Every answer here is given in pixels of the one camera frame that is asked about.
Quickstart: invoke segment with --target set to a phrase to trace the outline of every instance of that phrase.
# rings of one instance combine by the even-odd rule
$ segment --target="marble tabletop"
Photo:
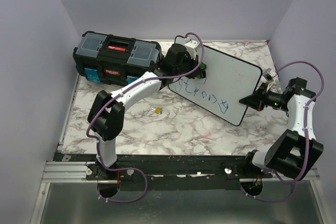
[[[159,41],[165,55],[172,41]],[[266,42],[206,42],[227,54],[274,69]],[[86,137],[87,116],[97,92],[111,92],[119,86],[80,79],[70,112],[62,153],[95,154],[94,139]],[[280,90],[277,80],[273,89]],[[151,112],[162,107],[163,114]],[[152,94],[125,113],[124,128],[117,137],[117,154],[153,155],[245,155],[253,149],[267,150],[284,132],[287,116],[266,108],[248,109],[240,126],[233,126],[205,111],[168,88]]]

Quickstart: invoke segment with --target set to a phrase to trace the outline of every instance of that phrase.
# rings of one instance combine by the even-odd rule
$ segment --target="table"
[[[166,54],[173,41],[159,43]],[[274,69],[265,41],[209,41],[205,45],[259,65],[263,70]],[[62,153],[96,153],[94,139],[85,135],[88,113],[99,91],[119,88],[79,79],[62,139]],[[274,89],[281,90],[278,80]],[[164,112],[155,114],[150,111],[151,107],[162,107]],[[242,124],[236,127],[164,88],[127,111],[116,151],[117,154],[142,155],[245,155],[256,148],[266,151],[286,125],[284,112],[271,108],[257,112],[249,108]]]

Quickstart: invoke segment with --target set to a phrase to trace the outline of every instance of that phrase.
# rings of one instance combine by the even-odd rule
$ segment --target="gray wall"
[[[292,0],[62,0],[77,31],[173,39],[270,39]]]
[[[270,42],[277,66],[293,60],[315,64],[326,80],[325,90],[317,100],[313,117],[314,133],[324,144],[318,161],[324,193],[331,209],[336,209],[336,0],[293,0]],[[295,66],[280,74],[283,87],[290,78],[307,78],[308,88],[320,89],[319,76],[306,66]]]
[[[23,224],[60,136],[79,36],[60,0],[0,6],[0,222]]]

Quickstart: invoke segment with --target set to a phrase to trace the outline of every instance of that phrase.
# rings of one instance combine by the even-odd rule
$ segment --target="toolbox lid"
[[[106,35],[87,33],[81,40],[76,54],[96,58]]]
[[[156,44],[154,43],[136,41],[127,63],[149,67],[151,61],[156,62],[159,56],[159,50],[155,47]]]

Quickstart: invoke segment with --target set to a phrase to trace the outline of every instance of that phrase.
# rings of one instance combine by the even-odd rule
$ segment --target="whiteboard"
[[[177,36],[175,43],[184,45],[186,41]],[[247,106],[240,104],[239,100],[255,91],[263,71],[261,67],[250,62],[204,47],[206,78],[182,77],[170,84],[169,89],[225,121],[239,126],[247,110]],[[198,47],[196,52],[201,57],[201,47]]]

